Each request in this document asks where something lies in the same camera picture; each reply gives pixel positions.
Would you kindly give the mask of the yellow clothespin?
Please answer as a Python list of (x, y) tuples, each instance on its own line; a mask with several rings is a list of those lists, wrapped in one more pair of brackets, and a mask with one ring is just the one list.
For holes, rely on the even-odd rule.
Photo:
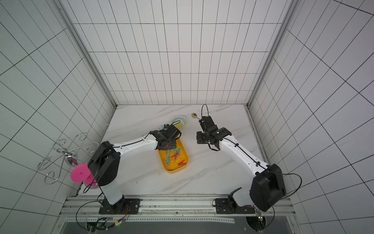
[(183, 160), (185, 159), (181, 156), (180, 151), (175, 152), (175, 154), (171, 157), (172, 163), (179, 163)]

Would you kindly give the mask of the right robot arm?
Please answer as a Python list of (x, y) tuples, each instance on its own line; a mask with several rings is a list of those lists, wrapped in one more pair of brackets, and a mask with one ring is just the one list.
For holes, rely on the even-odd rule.
[(209, 133), (197, 132), (197, 143), (215, 146), (231, 156), (252, 177), (249, 195), (254, 205), (266, 212), (286, 195), (282, 171), (276, 164), (269, 165), (246, 150), (231, 132), (221, 128)]

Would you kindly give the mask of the yellow storage box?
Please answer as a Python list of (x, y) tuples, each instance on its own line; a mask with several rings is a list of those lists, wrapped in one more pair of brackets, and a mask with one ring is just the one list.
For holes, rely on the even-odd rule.
[(164, 170), (170, 174), (186, 168), (190, 159), (180, 139), (176, 141), (176, 149), (158, 151)]

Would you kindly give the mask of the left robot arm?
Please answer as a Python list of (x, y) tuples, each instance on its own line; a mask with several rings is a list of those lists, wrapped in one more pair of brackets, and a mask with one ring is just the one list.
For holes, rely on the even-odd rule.
[(123, 143), (101, 143), (88, 162), (88, 168), (104, 195), (104, 204), (108, 204), (114, 213), (124, 208), (125, 198), (117, 183), (120, 163), (133, 156), (148, 151), (167, 151), (175, 149), (181, 137), (180, 130), (174, 127), (150, 131), (146, 136)]

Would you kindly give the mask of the red clothespin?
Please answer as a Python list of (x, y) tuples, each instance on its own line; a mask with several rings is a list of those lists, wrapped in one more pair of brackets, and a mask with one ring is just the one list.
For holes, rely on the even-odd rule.
[(185, 160), (183, 160), (183, 161), (181, 161), (181, 162), (179, 162), (178, 163), (178, 166), (184, 166), (184, 165), (186, 165), (187, 163), (185, 162)]

